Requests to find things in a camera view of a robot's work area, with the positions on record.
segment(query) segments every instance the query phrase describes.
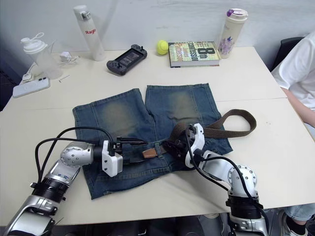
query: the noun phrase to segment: person's arm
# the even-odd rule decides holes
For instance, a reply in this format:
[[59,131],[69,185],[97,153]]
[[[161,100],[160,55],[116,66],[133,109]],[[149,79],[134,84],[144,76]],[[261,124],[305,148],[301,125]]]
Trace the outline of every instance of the person's arm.
[[286,93],[289,102],[291,103],[292,107],[295,109],[297,114],[301,117],[302,121],[315,127],[315,111],[312,111],[310,108],[304,106],[293,95],[293,93],[287,90],[286,88],[282,88],[282,90]]

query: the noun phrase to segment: water bottle cap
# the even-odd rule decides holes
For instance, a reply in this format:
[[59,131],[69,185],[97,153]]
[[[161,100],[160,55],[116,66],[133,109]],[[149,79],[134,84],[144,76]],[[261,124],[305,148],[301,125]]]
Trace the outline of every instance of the water bottle cap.
[[230,20],[244,22],[247,20],[248,12],[240,8],[232,8],[227,11],[226,15]]
[[78,21],[87,21],[91,18],[91,14],[86,5],[75,6],[73,11]]
[[24,44],[24,52],[27,54],[35,54],[44,50],[47,44],[39,40],[44,35],[44,33],[38,33],[34,38],[22,38],[21,43]]

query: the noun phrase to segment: floor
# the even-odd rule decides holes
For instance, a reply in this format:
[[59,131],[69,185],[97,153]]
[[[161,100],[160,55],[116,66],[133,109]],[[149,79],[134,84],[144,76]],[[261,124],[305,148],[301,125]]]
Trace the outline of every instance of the floor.
[[[277,209],[271,209],[267,212],[271,231],[270,236],[279,236],[280,228],[278,223]],[[203,215],[194,217],[200,222],[205,236],[228,236],[229,228],[227,225],[226,213],[220,214],[214,219],[209,219]],[[51,236],[133,236],[135,232],[142,236],[174,236],[174,227],[172,226],[174,218],[156,219],[149,221],[131,221],[121,223],[107,223],[107,224],[94,224],[94,225],[72,225],[72,226],[58,226],[56,225]],[[140,228],[136,230],[135,227],[139,224],[147,225],[150,234],[145,229]],[[310,220],[307,223],[309,229],[309,236],[315,236],[315,221]],[[4,228],[0,228],[0,235],[2,235]]]

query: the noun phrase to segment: floral water bottle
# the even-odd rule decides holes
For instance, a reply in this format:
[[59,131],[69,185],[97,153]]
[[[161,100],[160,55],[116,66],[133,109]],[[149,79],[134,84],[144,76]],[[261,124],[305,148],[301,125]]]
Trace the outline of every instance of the floral water bottle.
[[219,41],[219,53],[222,58],[229,57],[247,17],[248,13],[243,9],[232,8],[227,11],[224,30]]

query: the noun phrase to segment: person's leg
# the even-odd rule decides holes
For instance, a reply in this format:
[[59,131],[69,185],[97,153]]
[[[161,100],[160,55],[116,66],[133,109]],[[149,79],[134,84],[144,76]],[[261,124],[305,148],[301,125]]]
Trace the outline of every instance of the person's leg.
[[307,235],[306,221],[315,214],[315,203],[284,208],[281,215],[282,235]]

